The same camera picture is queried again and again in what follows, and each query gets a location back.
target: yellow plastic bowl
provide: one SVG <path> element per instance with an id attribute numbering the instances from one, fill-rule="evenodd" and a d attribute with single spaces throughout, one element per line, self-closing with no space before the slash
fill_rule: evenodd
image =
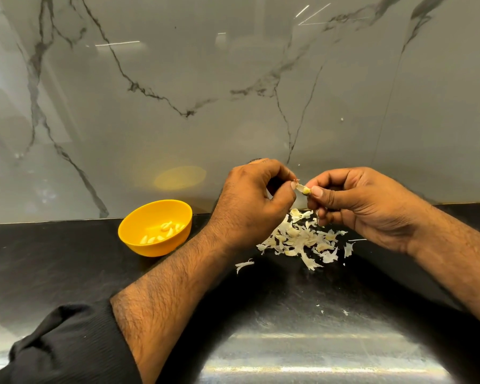
<path id="1" fill-rule="evenodd" d="M 169 221 L 185 227 L 163 241 L 140 244 L 142 237 L 150 236 L 150 232 L 156 230 L 157 226 Z M 166 255 L 183 244 L 190 234 L 191 227 L 192 208 L 185 202 L 166 199 L 148 203 L 129 213 L 119 225 L 118 234 L 121 241 L 132 251 L 154 258 Z"/>

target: black countertop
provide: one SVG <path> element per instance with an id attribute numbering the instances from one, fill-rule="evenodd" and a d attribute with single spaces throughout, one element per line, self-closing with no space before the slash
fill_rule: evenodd
<path id="1" fill-rule="evenodd" d="M 440 207 L 480 230 L 480 204 Z M 0 368 L 57 305 L 110 297 L 156 264 L 120 222 L 0 225 Z M 366 241 L 354 254 L 313 272 L 246 253 L 255 265 L 205 296 L 159 382 L 480 382 L 480 323 L 410 258 Z"/>

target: left hand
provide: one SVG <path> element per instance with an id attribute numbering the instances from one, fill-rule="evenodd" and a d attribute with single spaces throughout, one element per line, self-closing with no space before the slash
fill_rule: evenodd
<path id="1" fill-rule="evenodd" d="M 269 199 L 269 180 L 283 181 Z M 295 174 L 274 159 L 260 159 L 233 168 L 222 189 L 206 231 L 229 250 L 249 249 L 266 240 L 290 210 L 296 195 Z"/>

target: forearm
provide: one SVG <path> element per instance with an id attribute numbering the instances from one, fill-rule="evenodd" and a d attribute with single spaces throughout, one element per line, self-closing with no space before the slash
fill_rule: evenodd
<path id="1" fill-rule="evenodd" d="M 480 320 L 480 232 L 434 209 L 409 253 Z"/>
<path id="2" fill-rule="evenodd" d="M 144 383 L 158 377 L 199 300 L 227 265 L 226 251 L 203 231 L 110 300 Z"/>

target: black shirt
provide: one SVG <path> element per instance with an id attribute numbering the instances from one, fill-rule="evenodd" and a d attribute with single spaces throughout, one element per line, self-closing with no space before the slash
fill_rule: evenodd
<path id="1" fill-rule="evenodd" d="M 0 383 L 142 384 L 108 299 L 53 310 L 13 344 L 9 361 Z"/>

